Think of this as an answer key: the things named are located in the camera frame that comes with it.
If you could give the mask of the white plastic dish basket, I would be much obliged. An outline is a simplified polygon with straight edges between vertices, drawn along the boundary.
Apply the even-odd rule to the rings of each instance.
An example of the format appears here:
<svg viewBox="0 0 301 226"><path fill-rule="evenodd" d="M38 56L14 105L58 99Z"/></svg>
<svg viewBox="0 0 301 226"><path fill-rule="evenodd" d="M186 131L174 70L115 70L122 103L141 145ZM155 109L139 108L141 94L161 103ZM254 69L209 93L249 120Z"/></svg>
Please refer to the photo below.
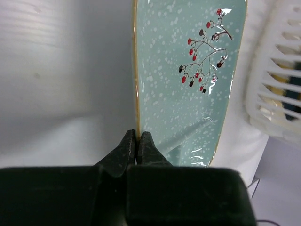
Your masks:
<svg viewBox="0 0 301 226"><path fill-rule="evenodd" d="M301 145L301 2L272 0L250 66L246 111L270 137Z"/></svg>

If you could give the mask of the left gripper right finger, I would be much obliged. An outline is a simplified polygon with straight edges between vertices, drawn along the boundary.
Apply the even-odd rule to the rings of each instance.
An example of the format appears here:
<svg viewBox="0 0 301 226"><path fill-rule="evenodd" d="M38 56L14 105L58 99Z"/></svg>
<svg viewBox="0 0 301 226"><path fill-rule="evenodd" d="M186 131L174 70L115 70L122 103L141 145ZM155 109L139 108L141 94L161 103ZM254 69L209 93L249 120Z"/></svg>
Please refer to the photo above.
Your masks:
<svg viewBox="0 0 301 226"><path fill-rule="evenodd" d="M172 166L141 135L138 164L127 168L130 226L254 226L256 219L238 171Z"/></svg>

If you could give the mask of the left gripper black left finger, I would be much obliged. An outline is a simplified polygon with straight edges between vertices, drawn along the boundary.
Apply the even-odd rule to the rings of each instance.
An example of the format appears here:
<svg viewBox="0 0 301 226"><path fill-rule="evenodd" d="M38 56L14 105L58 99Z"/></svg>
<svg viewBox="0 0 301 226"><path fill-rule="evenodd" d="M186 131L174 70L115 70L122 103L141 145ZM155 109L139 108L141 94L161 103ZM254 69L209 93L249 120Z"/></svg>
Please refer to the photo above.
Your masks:
<svg viewBox="0 0 301 226"><path fill-rule="evenodd" d="M124 226L125 172L135 162L135 132L90 166L0 170L3 226Z"/></svg>

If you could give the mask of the light green rectangular plate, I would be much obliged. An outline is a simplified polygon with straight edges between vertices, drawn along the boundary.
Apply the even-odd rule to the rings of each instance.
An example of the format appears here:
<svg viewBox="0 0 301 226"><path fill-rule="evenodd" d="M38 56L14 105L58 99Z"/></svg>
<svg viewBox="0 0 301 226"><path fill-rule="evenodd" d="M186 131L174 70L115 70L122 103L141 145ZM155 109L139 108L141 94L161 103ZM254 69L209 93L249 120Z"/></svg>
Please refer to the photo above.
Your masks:
<svg viewBox="0 0 301 226"><path fill-rule="evenodd" d="M136 134L174 166L215 156L246 12L245 0L133 1Z"/></svg>

